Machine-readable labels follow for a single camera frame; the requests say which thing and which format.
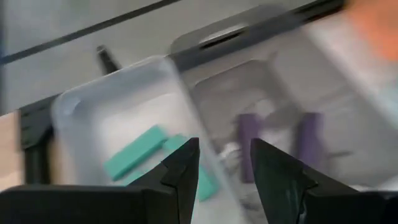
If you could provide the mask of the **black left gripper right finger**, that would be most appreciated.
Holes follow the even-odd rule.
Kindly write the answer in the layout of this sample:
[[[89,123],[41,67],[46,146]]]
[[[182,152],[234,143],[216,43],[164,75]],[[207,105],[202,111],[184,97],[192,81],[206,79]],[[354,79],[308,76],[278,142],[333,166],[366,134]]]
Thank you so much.
[[[258,138],[251,159],[269,223],[397,223],[396,191],[360,192]]]

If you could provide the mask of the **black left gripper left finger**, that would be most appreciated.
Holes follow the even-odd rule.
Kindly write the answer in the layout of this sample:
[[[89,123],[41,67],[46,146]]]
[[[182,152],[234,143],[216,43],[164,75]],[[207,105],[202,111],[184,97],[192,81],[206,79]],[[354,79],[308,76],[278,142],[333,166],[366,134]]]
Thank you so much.
[[[189,139],[127,186],[19,185],[1,192],[1,223],[190,223],[200,145]]]

